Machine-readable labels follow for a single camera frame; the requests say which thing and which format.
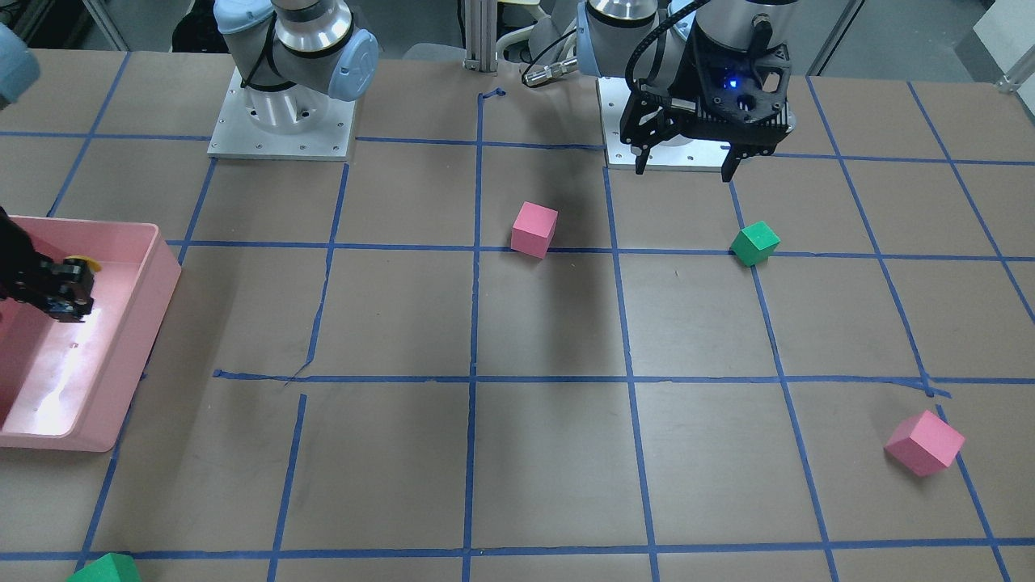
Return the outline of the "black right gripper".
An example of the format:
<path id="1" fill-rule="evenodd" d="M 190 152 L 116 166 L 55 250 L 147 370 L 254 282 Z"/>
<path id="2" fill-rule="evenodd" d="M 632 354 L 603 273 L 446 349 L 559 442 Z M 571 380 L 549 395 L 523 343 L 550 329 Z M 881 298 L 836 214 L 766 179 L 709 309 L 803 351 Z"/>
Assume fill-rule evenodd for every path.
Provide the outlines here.
<path id="1" fill-rule="evenodd" d="M 54 262 L 33 246 L 29 234 L 1 209 L 2 300 L 33 305 L 57 322 L 82 322 L 92 312 L 96 262 Z M 40 299 L 40 293 L 51 298 Z"/>

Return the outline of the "pink cube near left arm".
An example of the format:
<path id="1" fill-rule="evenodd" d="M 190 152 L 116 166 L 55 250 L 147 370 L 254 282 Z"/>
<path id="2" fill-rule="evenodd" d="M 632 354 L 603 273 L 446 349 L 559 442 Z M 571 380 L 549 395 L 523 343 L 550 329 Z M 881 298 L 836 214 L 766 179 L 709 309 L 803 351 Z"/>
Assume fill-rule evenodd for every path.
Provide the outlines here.
<path id="1" fill-rule="evenodd" d="M 918 478 L 927 478 L 953 466 L 967 438 L 942 420 L 924 411 L 903 420 L 892 432 L 884 450 Z"/>

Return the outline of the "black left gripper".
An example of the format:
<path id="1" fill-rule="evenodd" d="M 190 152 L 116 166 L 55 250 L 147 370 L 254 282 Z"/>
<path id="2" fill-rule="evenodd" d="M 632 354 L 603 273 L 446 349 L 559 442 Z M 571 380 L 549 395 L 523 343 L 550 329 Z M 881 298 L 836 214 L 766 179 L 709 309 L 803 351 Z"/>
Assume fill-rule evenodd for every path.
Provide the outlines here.
<path id="1" fill-rule="evenodd" d="M 704 92 L 694 99 L 661 99 L 657 92 L 632 97 L 621 119 L 621 142 L 635 155 L 635 175 L 643 175 L 654 146 L 676 137 L 716 142 L 729 149 L 721 180 L 732 182 L 741 162 L 757 150 L 773 150 L 790 135 L 790 108 L 779 95 L 758 90 Z"/>

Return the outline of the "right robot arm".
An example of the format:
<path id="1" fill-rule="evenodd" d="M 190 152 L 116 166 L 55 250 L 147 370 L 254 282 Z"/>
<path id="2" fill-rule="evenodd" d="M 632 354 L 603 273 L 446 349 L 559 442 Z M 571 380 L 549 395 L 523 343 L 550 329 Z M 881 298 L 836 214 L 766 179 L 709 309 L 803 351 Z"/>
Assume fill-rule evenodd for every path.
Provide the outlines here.
<path id="1" fill-rule="evenodd" d="M 345 161 L 355 104 L 369 89 L 378 42 L 344 1 L 217 1 L 212 14 L 235 62 L 209 140 L 211 158 Z M 1 295 L 59 322 L 94 305 L 100 267 L 54 259 L 2 215 Z"/>

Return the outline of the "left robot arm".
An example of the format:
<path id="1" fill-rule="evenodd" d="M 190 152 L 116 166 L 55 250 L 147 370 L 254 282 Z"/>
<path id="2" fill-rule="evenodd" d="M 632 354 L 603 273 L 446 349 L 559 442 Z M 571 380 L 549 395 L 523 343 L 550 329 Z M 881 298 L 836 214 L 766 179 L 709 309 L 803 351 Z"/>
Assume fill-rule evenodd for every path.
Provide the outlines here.
<path id="1" fill-rule="evenodd" d="M 580 72 L 623 85 L 607 153 L 643 174 L 682 163 L 731 181 L 797 125 L 788 103 L 795 1 L 581 1 Z"/>

